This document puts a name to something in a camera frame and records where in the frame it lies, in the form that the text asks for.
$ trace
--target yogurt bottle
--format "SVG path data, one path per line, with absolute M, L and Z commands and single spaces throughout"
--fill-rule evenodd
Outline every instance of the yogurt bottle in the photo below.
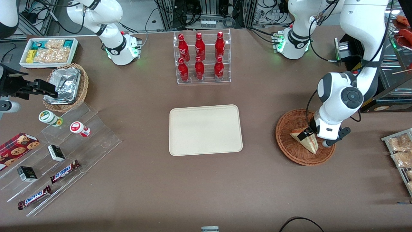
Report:
M 90 135 L 90 128 L 86 127 L 79 121 L 76 121 L 70 125 L 70 131 L 75 134 L 80 134 L 83 137 L 87 137 Z
M 39 114 L 39 120 L 42 123 L 50 124 L 50 125 L 56 126 L 56 127 L 61 126 L 61 124 L 63 124 L 63 119 L 59 116 L 56 116 L 50 110 L 42 111 Z

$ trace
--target beige tray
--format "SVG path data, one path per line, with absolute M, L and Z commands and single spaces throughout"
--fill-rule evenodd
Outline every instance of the beige tray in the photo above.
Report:
M 188 156 L 239 152 L 243 148 L 235 105 L 176 108 L 169 117 L 169 152 Z

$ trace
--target red cookie box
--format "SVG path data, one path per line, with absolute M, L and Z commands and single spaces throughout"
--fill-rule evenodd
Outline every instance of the red cookie box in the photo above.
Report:
M 19 133 L 0 145 L 0 171 L 39 145 L 36 137 Z

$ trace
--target machine equipment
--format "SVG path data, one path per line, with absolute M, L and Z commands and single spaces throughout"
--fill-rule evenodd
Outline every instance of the machine equipment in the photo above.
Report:
M 19 25 L 18 6 L 20 0 L 0 1 L 0 39 L 11 36 Z M 81 0 L 69 2 L 67 14 L 75 23 L 87 27 L 99 36 L 105 46 L 109 58 L 117 65 L 126 65 L 140 57 L 141 41 L 135 37 L 122 34 L 115 22 L 123 16 L 123 10 L 116 0 Z M 12 96 L 29 99 L 30 94 L 42 94 L 57 97 L 55 86 L 36 79 L 33 82 L 23 79 L 27 73 L 13 70 L 0 64 L 1 96 Z M 17 102 L 0 101 L 0 111 L 15 112 L 19 109 Z
M 323 104 L 308 122 L 308 128 L 298 136 L 300 140 L 316 133 L 324 139 L 325 147 L 340 141 L 350 132 L 349 128 L 341 128 L 342 121 L 356 113 L 364 99 L 371 98 L 376 92 L 377 85 L 373 82 L 377 80 L 375 74 L 384 43 L 387 5 L 388 0 L 289 0 L 288 8 L 295 22 L 292 28 L 274 35 L 279 43 L 278 53 L 289 59 L 302 57 L 316 21 L 324 14 L 334 13 L 341 13 L 341 28 L 359 40 L 365 50 L 357 76 L 346 72 L 328 73 L 321 78 L 317 93 Z

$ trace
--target white storage box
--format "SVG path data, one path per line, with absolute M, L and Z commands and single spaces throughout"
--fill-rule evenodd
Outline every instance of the white storage box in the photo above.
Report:
M 45 40 L 73 40 L 72 47 L 70 48 L 70 53 L 69 57 L 67 58 L 66 63 L 26 63 L 26 58 L 27 58 L 27 53 L 31 49 L 33 42 L 39 42 L 39 41 L 45 41 Z M 76 53 L 76 48 L 77 48 L 78 41 L 73 38 L 73 37 L 52 37 L 52 38 L 33 38 L 29 39 L 26 48 L 24 49 L 23 55 L 21 56 L 20 59 L 20 66 L 26 68 L 26 69 L 47 69 L 47 68 L 56 68 L 60 67 L 66 64 L 71 64 L 73 57 L 75 56 Z

